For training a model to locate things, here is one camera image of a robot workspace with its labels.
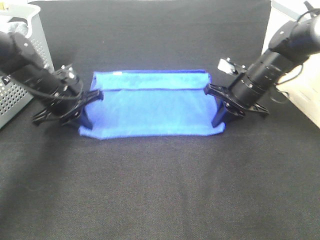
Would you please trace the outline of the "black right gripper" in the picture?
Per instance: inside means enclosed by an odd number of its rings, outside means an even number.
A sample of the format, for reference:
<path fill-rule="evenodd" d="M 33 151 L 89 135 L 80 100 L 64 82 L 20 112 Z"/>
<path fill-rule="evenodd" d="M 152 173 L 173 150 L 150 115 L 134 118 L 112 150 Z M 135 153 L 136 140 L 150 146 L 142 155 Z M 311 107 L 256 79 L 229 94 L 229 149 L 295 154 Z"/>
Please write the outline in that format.
<path fill-rule="evenodd" d="M 216 114 L 211 121 L 213 128 L 216 128 L 221 123 L 243 119 L 246 116 L 246 112 L 258 114 L 263 118 L 270 114 L 264 106 L 257 102 L 250 107 L 241 105 L 227 87 L 208 83 L 203 91 L 205 95 L 218 99 Z"/>

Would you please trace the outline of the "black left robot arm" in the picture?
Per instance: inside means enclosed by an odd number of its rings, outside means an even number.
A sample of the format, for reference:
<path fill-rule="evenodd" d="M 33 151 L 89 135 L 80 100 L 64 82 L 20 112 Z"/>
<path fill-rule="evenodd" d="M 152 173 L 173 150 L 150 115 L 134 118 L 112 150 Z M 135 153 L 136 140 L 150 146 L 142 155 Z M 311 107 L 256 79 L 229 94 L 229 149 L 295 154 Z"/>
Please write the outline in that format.
<path fill-rule="evenodd" d="M 36 126 L 58 121 L 62 126 L 93 128 L 85 107 L 103 100 L 102 91 L 84 91 L 83 82 L 70 64 L 50 72 L 33 44 L 21 33 L 0 34 L 0 71 L 44 106 L 32 118 Z"/>

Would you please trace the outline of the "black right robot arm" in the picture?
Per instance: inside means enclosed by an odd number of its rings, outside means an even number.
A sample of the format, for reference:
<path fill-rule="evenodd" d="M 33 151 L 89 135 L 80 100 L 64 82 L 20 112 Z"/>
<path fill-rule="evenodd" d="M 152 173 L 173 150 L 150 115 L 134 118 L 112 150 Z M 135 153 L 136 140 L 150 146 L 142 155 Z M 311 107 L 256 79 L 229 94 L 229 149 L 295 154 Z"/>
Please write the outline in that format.
<path fill-rule="evenodd" d="M 228 86 L 212 83 L 204 93 L 219 99 L 212 126 L 242 119 L 246 112 L 266 117 L 269 111 L 258 100 L 286 73 L 320 52 L 320 18 L 288 21 L 271 38 L 267 50 Z"/>

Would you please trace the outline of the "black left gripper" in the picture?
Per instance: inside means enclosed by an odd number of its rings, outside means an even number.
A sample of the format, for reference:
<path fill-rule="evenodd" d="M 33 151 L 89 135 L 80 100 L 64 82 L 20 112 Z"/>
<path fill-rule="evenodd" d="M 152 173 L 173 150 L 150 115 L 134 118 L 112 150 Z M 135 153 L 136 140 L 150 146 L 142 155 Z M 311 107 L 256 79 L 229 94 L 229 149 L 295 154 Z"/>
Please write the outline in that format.
<path fill-rule="evenodd" d="M 104 95 L 100 90 L 84 91 L 79 98 L 44 100 L 39 98 L 44 109 L 32 117 L 32 123 L 36 126 L 49 121 L 58 121 L 62 126 L 85 127 L 92 130 L 85 107 L 98 100 L 103 100 Z"/>

